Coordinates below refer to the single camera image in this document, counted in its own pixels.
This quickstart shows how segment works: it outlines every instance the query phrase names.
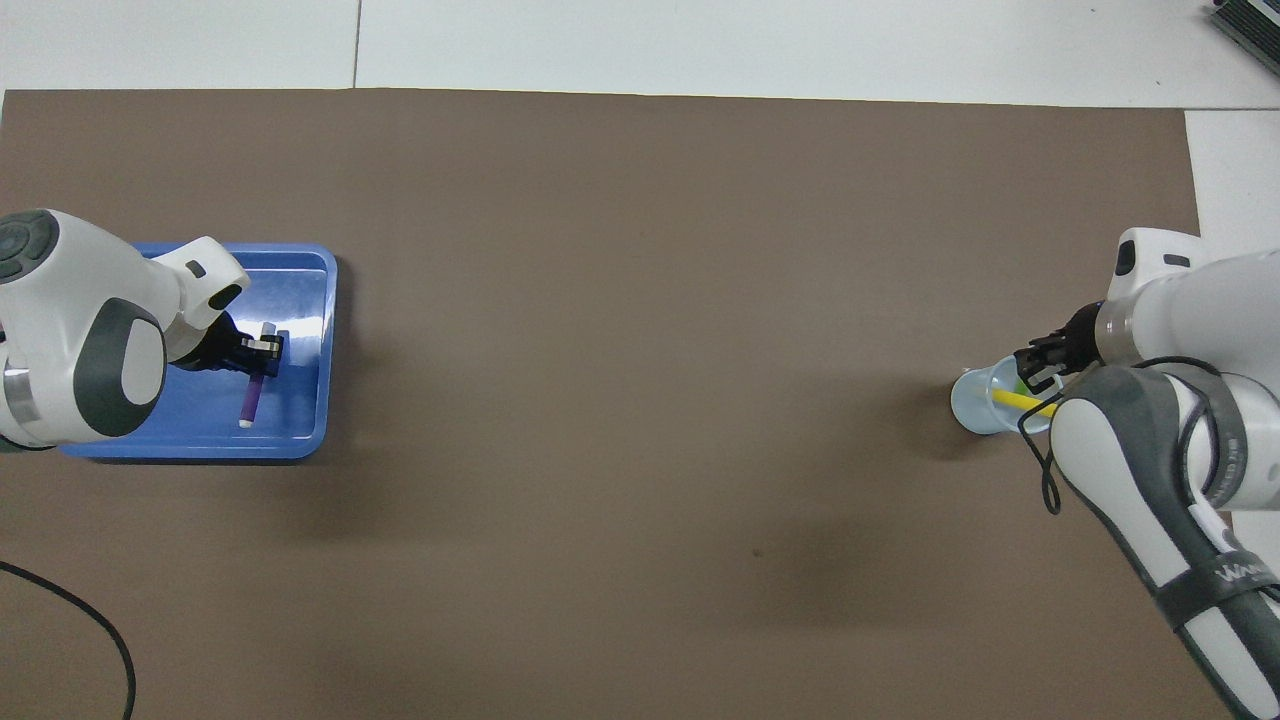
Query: blue plastic tray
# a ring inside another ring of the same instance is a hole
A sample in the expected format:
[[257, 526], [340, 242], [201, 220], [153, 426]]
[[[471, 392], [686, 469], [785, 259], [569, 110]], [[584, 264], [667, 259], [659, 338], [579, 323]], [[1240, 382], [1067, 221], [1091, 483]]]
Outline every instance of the blue plastic tray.
[[[146, 258], [178, 243], [134, 245]], [[69, 445], [77, 457], [284, 461], [315, 452], [329, 419], [333, 309], [338, 261], [319, 245], [225, 243], [252, 281], [227, 309], [242, 332], [257, 337], [264, 322], [288, 333], [280, 372], [266, 378], [253, 427], [239, 428], [248, 375], [232, 370], [189, 373], [169, 366], [151, 416], [125, 437]]]

